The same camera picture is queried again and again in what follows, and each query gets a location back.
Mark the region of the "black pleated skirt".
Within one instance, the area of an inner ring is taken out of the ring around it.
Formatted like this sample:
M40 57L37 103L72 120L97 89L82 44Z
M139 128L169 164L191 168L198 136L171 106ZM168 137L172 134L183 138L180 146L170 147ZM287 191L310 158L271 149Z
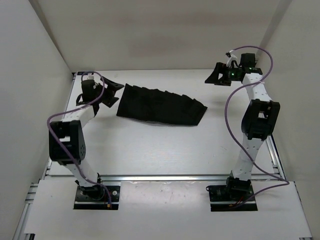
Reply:
M184 94L126 84L116 115L145 122L197 126L207 109Z

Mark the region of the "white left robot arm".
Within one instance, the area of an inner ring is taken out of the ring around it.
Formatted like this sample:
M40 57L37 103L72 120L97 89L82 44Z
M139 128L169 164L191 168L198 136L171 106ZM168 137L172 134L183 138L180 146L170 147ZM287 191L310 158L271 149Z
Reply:
M67 168L76 178L76 183L84 195L94 201L111 200L108 188L102 184L98 172L94 171L86 160L86 144L83 134L84 126L98 114L100 104L111 108L117 101L116 92L124 88L100 76L101 83L95 81L95 72L84 72L81 94L75 101L75 108L60 113L62 119L54 121L57 114L47 120L49 132L49 157L53 162Z

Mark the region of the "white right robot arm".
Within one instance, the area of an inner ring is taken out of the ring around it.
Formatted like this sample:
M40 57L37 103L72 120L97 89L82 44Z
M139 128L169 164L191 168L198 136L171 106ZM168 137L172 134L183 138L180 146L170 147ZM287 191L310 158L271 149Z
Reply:
M226 197L236 200L250 192L258 151L273 133L281 106L268 95L263 72L256 67L255 54L243 53L240 61L232 51L226 56L227 62L218 62L205 83L230 86L232 82L241 82L248 95L249 105L241 121L243 138L240 153L224 188Z

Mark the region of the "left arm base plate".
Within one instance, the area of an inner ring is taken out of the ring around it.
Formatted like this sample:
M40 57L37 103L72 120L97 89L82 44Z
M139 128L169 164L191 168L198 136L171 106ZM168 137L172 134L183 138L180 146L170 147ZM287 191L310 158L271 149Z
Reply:
M121 186L107 185L109 194L100 186L80 187L75 193L74 210L118 210Z

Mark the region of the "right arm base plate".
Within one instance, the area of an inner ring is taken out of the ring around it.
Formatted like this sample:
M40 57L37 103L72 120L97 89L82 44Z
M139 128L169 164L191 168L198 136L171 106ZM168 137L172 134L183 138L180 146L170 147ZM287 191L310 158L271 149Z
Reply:
M251 180L228 177L226 184L208 185L211 212L255 212L258 210Z

